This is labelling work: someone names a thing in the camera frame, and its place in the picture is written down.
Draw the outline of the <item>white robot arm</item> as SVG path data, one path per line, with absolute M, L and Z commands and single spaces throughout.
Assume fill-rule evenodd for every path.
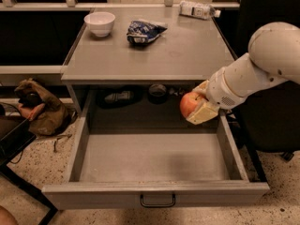
M 199 125 L 286 81 L 300 83 L 300 28 L 271 22 L 251 36 L 244 55 L 186 93 L 180 112 Z

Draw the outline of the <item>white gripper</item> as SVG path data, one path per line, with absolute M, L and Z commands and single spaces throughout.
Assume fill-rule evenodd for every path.
M 199 125 L 218 116 L 219 107 L 229 110 L 245 102 L 244 97 L 237 96 L 225 79 L 225 68 L 214 73 L 209 80 L 201 82 L 192 89 L 193 92 L 206 95 L 209 101 L 202 101 L 186 118 L 189 123 Z

